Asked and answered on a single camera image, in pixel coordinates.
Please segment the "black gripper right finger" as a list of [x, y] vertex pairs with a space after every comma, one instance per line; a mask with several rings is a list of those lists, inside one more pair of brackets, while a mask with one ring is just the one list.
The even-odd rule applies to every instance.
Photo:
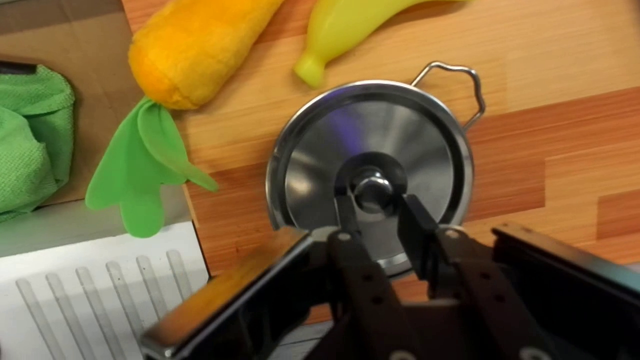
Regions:
[[443, 229], [417, 196], [400, 196], [399, 238], [430, 302], [400, 320], [396, 355], [414, 360], [571, 360], [574, 349], [546, 330], [492, 250]]

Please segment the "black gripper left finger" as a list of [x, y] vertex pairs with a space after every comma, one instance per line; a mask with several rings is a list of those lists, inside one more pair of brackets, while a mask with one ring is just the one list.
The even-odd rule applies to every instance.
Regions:
[[333, 304], [347, 322], [351, 341], [367, 360], [414, 360], [414, 341], [404, 308], [386, 272], [371, 259], [352, 195], [347, 184], [335, 190], [340, 231], [333, 236], [333, 262], [340, 280], [340, 302]]

